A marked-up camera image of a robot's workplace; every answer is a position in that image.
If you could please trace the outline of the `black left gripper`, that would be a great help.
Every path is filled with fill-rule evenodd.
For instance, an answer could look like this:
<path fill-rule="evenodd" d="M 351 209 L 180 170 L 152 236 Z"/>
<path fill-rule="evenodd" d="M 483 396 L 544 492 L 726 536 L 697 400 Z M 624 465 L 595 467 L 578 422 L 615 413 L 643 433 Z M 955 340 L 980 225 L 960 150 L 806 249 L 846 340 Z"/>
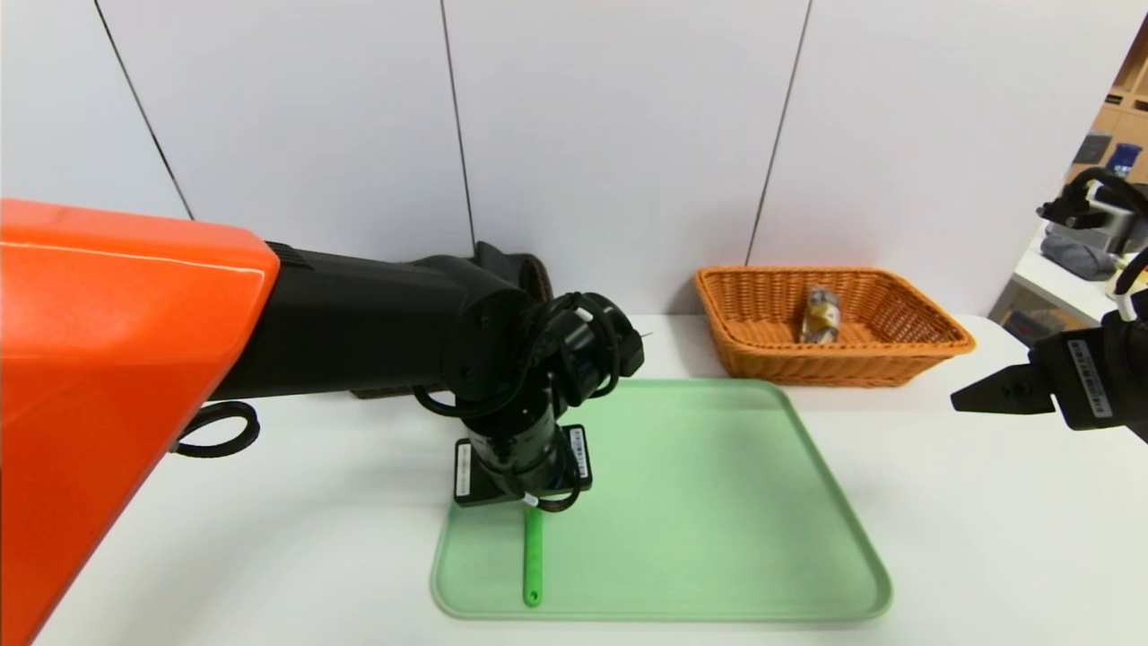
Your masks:
<path fill-rule="evenodd" d="M 592 487 L 582 425 L 558 425 L 550 407 L 509 407 L 465 421 L 456 442 L 453 503 L 523 503 L 569 509 Z"/>

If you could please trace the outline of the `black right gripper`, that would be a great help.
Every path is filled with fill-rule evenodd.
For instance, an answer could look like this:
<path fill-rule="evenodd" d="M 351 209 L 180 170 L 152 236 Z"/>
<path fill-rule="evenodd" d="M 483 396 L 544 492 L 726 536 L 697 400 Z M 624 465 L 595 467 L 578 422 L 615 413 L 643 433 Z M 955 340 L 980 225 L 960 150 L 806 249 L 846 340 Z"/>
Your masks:
<path fill-rule="evenodd" d="M 1104 316 L 1101 326 L 1040 340 L 1031 364 L 1008 365 L 951 394 L 952 408 L 992 415 L 1057 410 L 1075 431 L 1127 428 L 1147 441 L 1147 330 Z"/>

